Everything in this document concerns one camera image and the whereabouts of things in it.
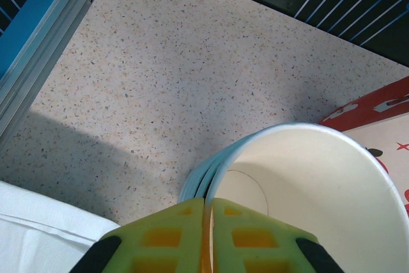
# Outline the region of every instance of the paper cup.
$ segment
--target paper cup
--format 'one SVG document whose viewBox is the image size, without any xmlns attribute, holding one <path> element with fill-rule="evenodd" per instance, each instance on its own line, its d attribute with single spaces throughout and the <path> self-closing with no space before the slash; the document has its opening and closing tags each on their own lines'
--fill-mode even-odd
<svg viewBox="0 0 409 273">
<path fill-rule="evenodd" d="M 409 272 L 409 222 L 393 183 L 336 130 L 296 123 L 254 134 L 217 168 L 213 197 L 310 231 L 345 272 Z"/>
</svg>

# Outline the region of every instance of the red and white box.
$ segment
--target red and white box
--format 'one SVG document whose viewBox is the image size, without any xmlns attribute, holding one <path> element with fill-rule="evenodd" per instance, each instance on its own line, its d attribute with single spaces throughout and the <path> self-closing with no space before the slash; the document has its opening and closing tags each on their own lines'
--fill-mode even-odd
<svg viewBox="0 0 409 273">
<path fill-rule="evenodd" d="M 344 132 L 378 159 L 409 217 L 409 77 L 340 107 L 320 124 Z"/>
</svg>

